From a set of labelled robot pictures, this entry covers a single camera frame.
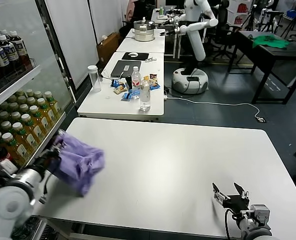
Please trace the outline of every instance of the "white tabletop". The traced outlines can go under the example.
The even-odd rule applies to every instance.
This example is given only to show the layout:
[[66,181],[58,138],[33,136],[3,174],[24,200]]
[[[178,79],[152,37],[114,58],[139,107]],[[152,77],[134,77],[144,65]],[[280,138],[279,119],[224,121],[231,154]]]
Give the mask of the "white tabletop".
[[296,187],[262,130],[76,118],[67,132],[103,149],[106,166],[85,197],[52,177],[37,215],[225,237],[225,210],[211,184],[233,195],[236,182],[250,191],[250,204],[270,208],[274,237],[296,240]]
[[[118,60],[121,60],[124,52],[115,52],[102,72],[105,77],[110,74]],[[140,111],[140,99],[122,101],[123,93],[116,95],[111,80],[104,78],[101,82],[102,90],[94,92],[91,90],[78,109],[80,116],[102,119],[124,119],[124,120],[151,120],[164,113],[164,56],[162,53],[150,53],[149,57],[157,58],[157,61],[142,62],[140,74],[143,78],[150,74],[157,74],[158,83],[161,88],[151,91],[151,109],[148,112]]]
[[[164,32],[164,29],[157,29],[156,32]],[[152,41],[137,41],[134,38],[125,38],[117,52],[137,52],[137,53],[160,53],[165,52],[165,36],[155,35]]]
[[157,10],[159,10],[159,8],[155,8],[153,10],[151,20],[154,21],[156,24],[162,24],[162,23],[165,23],[166,21],[168,21],[169,18],[168,19],[158,19],[159,12],[157,12]]

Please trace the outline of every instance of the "electronic device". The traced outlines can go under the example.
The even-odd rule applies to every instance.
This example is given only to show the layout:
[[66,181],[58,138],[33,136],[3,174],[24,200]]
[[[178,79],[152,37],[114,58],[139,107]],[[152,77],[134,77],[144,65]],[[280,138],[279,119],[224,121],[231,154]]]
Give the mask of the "electronic device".
[[133,67],[138,67],[140,70],[140,66],[141,66],[140,61],[119,60],[111,73],[111,77],[112,78],[129,77],[133,73]]

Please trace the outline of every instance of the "brown bottle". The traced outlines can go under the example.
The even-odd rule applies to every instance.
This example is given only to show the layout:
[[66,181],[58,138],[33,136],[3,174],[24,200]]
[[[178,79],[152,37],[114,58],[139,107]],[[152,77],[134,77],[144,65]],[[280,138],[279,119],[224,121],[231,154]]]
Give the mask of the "brown bottle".
[[27,48],[22,38],[18,36],[17,31],[10,31],[10,42],[14,44],[21,62],[26,66],[27,70],[32,70],[33,66],[28,55]]

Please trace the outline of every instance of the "clear water bottle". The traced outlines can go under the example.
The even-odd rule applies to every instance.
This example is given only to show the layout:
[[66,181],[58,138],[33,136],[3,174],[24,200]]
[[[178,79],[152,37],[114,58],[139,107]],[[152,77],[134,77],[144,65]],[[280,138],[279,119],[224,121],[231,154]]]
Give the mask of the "clear water bottle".
[[133,67],[133,73],[131,75],[132,78],[132,94],[134,99],[138,99],[140,97],[140,80],[141,75],[139,73],[139,68],[137,66]]
[[150,83],[149,80],[142,80],[140,85],[140,109],[146,112],[150,110],[150,107]]
[[98,73],[98,68],[95,65],[88,66],[88,71],[92,83],[92,88],[95,93],[98,93],[101,91],[101,85],[100,85],[100,76]]

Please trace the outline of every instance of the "robotic hand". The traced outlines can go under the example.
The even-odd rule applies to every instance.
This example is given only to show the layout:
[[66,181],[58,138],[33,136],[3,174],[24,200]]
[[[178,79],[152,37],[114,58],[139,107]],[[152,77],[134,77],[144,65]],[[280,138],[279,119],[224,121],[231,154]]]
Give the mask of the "robotic hand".
[[238,184],[234,184],[239,195],[229,195],[221,193],[219,188],[213,183],[214,198],[220,205],[227,209],[225,214],[225,224],[227,237],[230,239],[227,229],[227,214],[232,212],[232,219],[236,221],[241,230],[241,240],[278,240],[272,237],[268,226],[270,210],[263,204],[253,204],[249,206],[249,192],[243,190]]
[[27,166],[16,176],[10,176],[5,187],[0,188],[0,240],[10,240],[13,228],[24,224],[33,212],[35,193],[52,161],[61,161],[62,145],[51,146],[33,165]]

